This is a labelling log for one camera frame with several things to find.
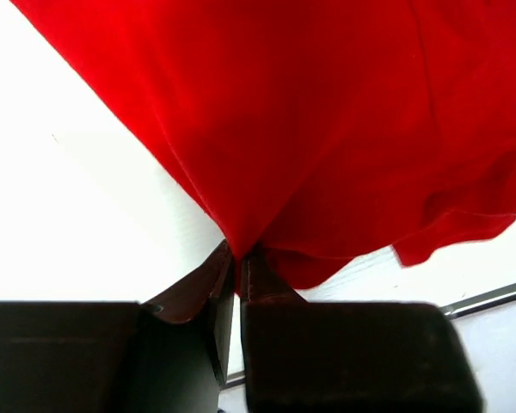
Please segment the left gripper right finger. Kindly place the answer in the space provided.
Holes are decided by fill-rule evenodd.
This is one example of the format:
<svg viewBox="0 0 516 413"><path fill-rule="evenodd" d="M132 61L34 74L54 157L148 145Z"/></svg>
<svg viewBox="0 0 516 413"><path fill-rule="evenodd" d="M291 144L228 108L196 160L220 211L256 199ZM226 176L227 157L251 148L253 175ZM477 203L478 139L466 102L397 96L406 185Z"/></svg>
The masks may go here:
<svg viewBox="0 0 516 413"><path fill-rule="evenodd" d="M310 303L264 256L241 271L251 412L480 412L458 333L426 303Z"/></svg>

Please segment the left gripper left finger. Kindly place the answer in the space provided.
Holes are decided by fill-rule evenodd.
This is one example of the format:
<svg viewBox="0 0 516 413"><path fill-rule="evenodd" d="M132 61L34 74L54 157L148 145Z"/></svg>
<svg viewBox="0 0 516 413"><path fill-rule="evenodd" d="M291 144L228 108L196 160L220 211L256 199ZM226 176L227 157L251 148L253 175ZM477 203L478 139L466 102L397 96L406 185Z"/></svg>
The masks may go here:
<svg viewBox="0 0 516 413"><path fill-rule="evenodd" d="M0 301L0 412L213 412L233 256L221 243L144 302Z"/></svg>

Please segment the red t shirt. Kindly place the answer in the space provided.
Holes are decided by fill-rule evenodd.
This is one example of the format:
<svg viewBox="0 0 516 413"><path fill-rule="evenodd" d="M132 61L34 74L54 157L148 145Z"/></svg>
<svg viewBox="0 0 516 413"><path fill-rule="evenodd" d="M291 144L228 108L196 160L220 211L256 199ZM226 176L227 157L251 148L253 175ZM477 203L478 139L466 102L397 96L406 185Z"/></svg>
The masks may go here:
<svg viewBox="0 0 516 413"><path fill-rule="evenodd" d="M293 288L516 219L516 1L19 1L214 220Z"/></svg>

